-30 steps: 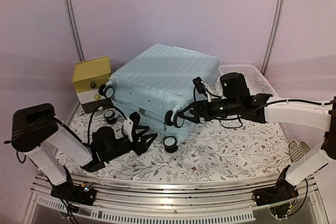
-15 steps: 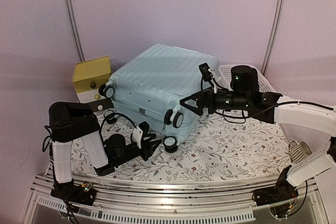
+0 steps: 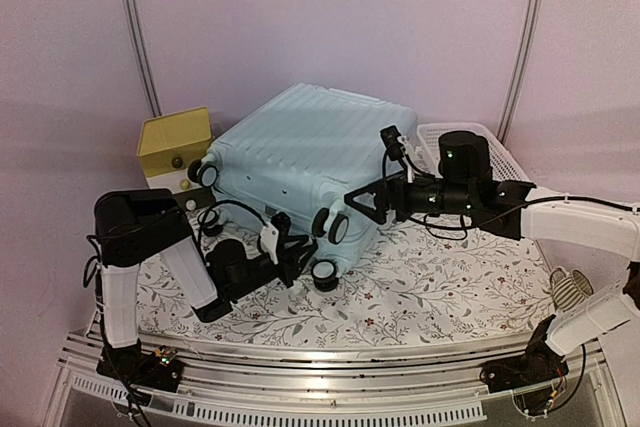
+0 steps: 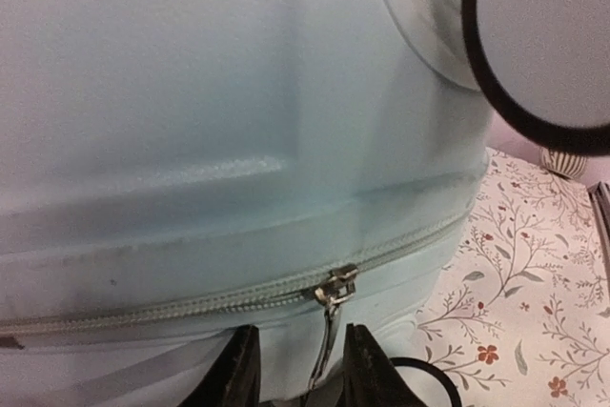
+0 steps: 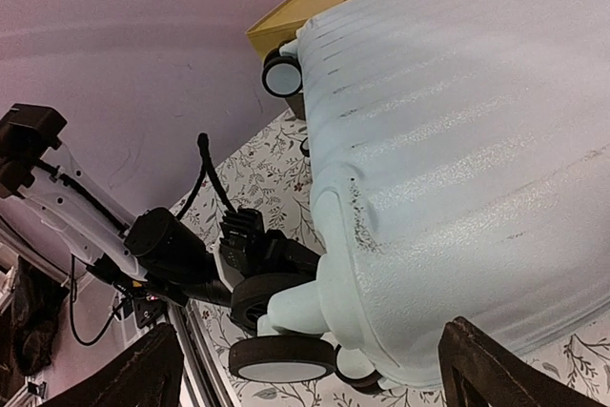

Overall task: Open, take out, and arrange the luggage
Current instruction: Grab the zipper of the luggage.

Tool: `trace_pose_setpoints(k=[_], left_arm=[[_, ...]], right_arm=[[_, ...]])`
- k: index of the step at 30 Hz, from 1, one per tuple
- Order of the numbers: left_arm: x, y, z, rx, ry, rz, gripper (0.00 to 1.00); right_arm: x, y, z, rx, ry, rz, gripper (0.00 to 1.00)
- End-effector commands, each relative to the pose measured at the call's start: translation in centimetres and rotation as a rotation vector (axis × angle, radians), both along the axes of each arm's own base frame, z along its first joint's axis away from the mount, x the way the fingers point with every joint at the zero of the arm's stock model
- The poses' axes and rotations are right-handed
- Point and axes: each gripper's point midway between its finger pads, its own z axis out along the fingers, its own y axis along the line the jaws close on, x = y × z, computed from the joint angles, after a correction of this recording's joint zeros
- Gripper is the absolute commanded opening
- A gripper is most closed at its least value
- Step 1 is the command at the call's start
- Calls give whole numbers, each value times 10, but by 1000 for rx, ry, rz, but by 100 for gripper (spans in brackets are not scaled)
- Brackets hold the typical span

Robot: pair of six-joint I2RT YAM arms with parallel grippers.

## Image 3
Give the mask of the light blue hard-shell suitcase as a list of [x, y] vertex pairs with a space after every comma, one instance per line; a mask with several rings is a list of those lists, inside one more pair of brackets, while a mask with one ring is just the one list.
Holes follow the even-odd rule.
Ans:
[[394, 126], [410, 137], [417, 120], [409, 107], [298, 83], [215, 139], [189, 176], [267, 217], [285, 212], [293, 230], [315, 238], [311, 275], [329, 292], [377, 232], [345, 195], [394, 172], [380, 132]]

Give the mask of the white plastic mesh basket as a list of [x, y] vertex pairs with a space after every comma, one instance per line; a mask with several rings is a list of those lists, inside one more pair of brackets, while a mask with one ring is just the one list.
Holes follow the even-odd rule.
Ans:
[[416, 136], [429, 172], [448, 182], [530, 182], [511, 154], [480, 124], [420, 124]]

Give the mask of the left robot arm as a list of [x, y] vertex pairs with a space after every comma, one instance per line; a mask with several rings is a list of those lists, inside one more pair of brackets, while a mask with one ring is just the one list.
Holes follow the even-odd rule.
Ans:
[[141, 265], [158, 256], [198, 320], [212, 323], [233, 304], [268, 283], [291, 287], [317, 250], [309, 235], [291, 233], [284, 212], [261, 223], [258, 256], [248, 257], [242, 242], [225, 239], [205, 253], [201, 242], [212, 233], [223, 201], [209, 206], [192, 228], [186, 211], [166, 189], [109, 192], [94, 206], [95, 254], [83, 281], [95, 284], [103, 336], [99, 374], [122, 383], [170, 388], [184, 365], [161, 347], [142, 352], [137, 323], [137, 282]]

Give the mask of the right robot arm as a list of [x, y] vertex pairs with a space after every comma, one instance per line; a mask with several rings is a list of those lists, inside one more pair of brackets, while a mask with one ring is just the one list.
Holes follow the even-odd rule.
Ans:
[[411, 175], [413, 166], [395, 127], [382, 130], [383, 159], [402, 171], [345, 195], [345, 203], [383, 224], [388, 212], [398, 221], [419, 214], [463, 215], [470, 228], [498, 237], [554, 240], [607, 251], [628, 259], [625, 276], [566, 312], [541, 321], [519, 356], [482, 365], [480, 379], [501, 392], [561, 378], [567, 354], [612, 331], [639, 314], [639, 207], [585, 196], [560, 194], [518, 180], [492, 176], [489, 145], [470, 131], [452, 131], [438, 139], [439, 174]]

